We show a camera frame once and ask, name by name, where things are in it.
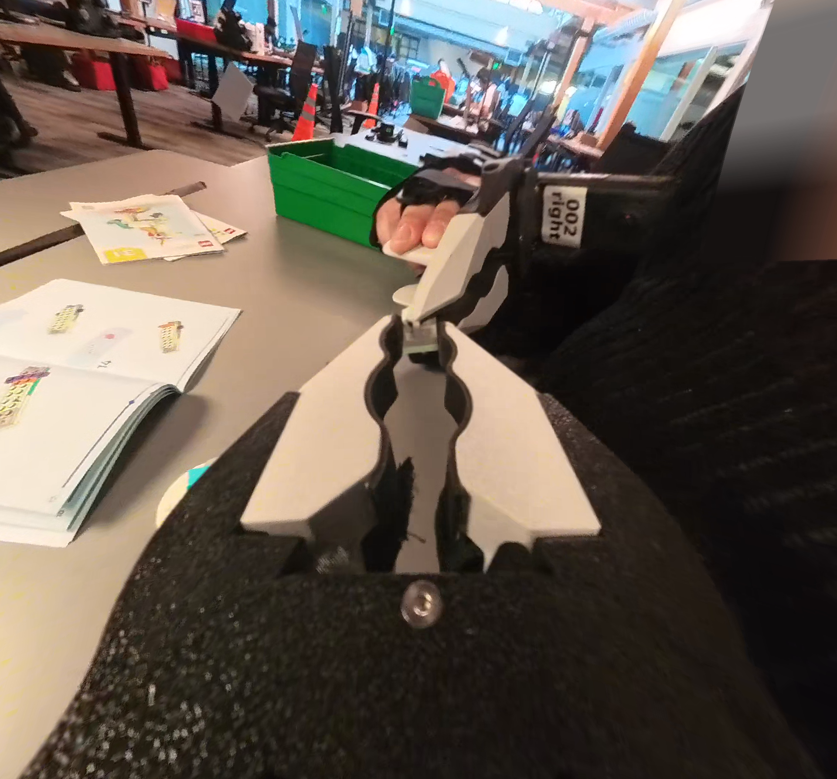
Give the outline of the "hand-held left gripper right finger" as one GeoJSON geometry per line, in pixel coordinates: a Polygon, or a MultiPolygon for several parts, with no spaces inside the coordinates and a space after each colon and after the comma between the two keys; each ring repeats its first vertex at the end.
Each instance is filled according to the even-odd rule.
{"type": "Polygon", "coordinates": [[[538,393],[452,324],[439,326],[455,421],[438,503],[440,560],[494,560],[517,543],[599,535],[601,522],[538,393]]]}

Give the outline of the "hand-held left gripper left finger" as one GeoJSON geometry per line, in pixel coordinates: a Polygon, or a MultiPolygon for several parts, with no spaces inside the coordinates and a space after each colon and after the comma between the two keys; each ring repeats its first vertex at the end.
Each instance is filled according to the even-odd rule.
{"type": "Polygon", "coordinates": [[[384,317],[301,387],[240,519],[245,530],[363,540],[375,528],[402,348],[400,317],[384,317]]]}

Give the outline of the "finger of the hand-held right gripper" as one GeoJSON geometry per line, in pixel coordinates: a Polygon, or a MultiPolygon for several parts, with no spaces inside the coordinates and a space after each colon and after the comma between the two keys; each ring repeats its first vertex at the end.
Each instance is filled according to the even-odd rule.
{"type": "Polygon", "coordinates": [[[456,215],[430,258],[404,308],[404,320],[439,320],[466,312],[466,300],[487,292],[500,266],[508,269],[503,250],[510,221],[510,195],[503,195],[487,215],[456,215]]]}
{"type": "Polygon", "coordinates": [[[484,329],[505,303],[509,292],[509,272],[500,266],[490,289],[474,301],[466,300],[466,312],[452,315],[451,322],[463,334],[476,334],[484,329]]]}

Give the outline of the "small pale green lego piece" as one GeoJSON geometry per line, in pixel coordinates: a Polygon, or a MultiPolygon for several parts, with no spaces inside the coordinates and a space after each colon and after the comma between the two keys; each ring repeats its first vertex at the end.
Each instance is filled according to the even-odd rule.
{"type": "Polygon", "coordinates": [[[409,357],[438,353],[438,326],[435,320],[403,320],[402,354],[409,357]]]}

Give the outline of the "teal lego model on round plate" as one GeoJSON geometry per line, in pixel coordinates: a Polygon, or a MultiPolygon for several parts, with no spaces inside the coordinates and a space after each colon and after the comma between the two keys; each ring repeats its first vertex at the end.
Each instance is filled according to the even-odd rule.
{"type": "Polygon", "coordinates": [[[198,482],[204,473],[215,463],[215,458],[210,458],[198,466],[184,471],[164,491],[155,513],[155,528],[159,530],[173,509],[183,500],[191,488],[198,482]]]}

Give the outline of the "open lego instruction booklet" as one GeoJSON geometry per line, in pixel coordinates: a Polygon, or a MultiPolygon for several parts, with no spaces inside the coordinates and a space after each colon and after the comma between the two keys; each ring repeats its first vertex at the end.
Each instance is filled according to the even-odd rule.
{"type": "Polygon", "coordinates": [[[1,307],[1,541],[73,541],[123,450],[240,310],[56,279],[1,307]]]}

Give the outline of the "person's right hand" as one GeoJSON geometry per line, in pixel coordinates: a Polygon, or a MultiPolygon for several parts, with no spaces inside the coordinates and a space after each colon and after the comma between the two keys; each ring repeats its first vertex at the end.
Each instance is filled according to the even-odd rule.
{"type": "Polygon", "coordinates": [[[434,250],[462,208],[453,198],[419,205],[391,198],[377,210],[373,231],[382,249],[393,255],[402,256],[418,247],[434,250]]]}

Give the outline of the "green plastic bin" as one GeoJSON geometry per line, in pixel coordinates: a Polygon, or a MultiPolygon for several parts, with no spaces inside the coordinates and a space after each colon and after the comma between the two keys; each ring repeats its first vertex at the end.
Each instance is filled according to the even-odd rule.
{"type": "Polygon", "coordinates": [[[327,138],[266,151],[277,216],[368,249],[380,201],[419,168],[327,138]]]}

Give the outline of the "small green bin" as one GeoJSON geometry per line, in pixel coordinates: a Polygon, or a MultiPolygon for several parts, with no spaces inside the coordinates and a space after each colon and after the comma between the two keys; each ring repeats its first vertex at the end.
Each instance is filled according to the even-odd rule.
{"type": "Polygon", "coordinates": [[[444,81],[431,75],[416,75],[411,82],[411,114],[437,120],[443,112],[446,95],[444,81]]]}

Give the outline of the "person's black sweater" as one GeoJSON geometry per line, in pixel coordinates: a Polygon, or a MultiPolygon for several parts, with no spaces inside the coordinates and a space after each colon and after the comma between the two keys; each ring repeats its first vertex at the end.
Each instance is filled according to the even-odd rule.
{"type": "Polygon", "coordinates": [[[558,271],[481,338],[664,502],[803,747],[835,777],[835,261],[558,271]]]}

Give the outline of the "leaflet with red logo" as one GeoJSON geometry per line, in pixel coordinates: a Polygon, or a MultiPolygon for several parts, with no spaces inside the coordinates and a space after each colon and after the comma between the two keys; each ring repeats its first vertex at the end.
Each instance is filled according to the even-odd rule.
{"type": "Polygon", "coordinates": [[[161,250],[155,257],[163,261],[217,254],[224,250],[224,244],[247,234],[243,229],[227,226],[187,205],[180,209],[166,208],[162,212],[155,210],[142,225],[147,227],[147,234],[160,243],[161,250]]]}

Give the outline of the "black office chair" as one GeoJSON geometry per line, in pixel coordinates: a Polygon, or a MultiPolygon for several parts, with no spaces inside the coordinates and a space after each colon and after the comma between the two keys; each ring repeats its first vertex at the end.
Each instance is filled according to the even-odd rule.
{"type": "Polygon", "coordinates": [[[260,68],[256,74],[256,125],[265,129],[265,137],[291,131],[315,82],[317,48],[299,42],[289,67],[260,68]]]}

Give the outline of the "grey board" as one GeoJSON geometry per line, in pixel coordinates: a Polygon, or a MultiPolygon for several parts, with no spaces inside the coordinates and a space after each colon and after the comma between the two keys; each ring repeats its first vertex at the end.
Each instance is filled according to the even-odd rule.
{"type": "Polygon", "coordinates": [[[237,122],[245,115],[254,91],[255,83],[252,79],[235,63],[230,63],[218,79],[211,104],[218,109],[221,116],[237,122]]]}

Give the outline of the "illustrated leaflet with yellow square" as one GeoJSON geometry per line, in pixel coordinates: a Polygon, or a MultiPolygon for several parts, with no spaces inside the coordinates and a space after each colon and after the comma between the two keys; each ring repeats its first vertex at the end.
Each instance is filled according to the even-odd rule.
{"type": "Polygon", "coordinates": [[[176,195],[76,202],[62,216],[81,226],[103,265],[224,251],[204,222],[176,195]]]}

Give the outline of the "red storage boxes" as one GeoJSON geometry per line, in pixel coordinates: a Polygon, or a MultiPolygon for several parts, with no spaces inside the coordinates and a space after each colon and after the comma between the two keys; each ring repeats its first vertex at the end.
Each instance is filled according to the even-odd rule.
{"type": "MultiPolygon", "coordinates": [[[[166,67],[158,59],[142,55],[126,55],[128,84],[141,92],[164,92],[169,89],[166,67]]],[[[85,89],[115,92],[116,78],[105,53],[78,51],[70,58],[71,72],[85,89]]]]}

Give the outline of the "long wooden desk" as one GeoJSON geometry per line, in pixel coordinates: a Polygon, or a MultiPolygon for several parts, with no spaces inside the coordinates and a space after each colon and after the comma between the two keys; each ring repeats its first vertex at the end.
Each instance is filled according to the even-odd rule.
{"type": "Polygon", "coordinates": [[[153,150],[141,137],[131,93],[127,69],[128,56],[142,56],[162,60],[168,53],[152,46],[124,39],[108,39],[89,34],[78,34],[50,24],[1,23],[1,41],[6,44],[55,48],[72,52],[101,52],[108,56],[120,106],[125,135],[100,132],[97,135],[108,142],[133,147],[141,151],[153,150]]]}

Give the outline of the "black equipment on desk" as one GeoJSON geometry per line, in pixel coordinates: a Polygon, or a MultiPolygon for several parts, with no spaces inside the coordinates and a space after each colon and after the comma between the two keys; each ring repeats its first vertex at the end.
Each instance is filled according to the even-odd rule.
{"type": "Polygon", "coordinates": [[[117,39],[119,24],[110,14],[107,0],[62,0],[66,7],[66,26],[78,34],[117,39]]]}

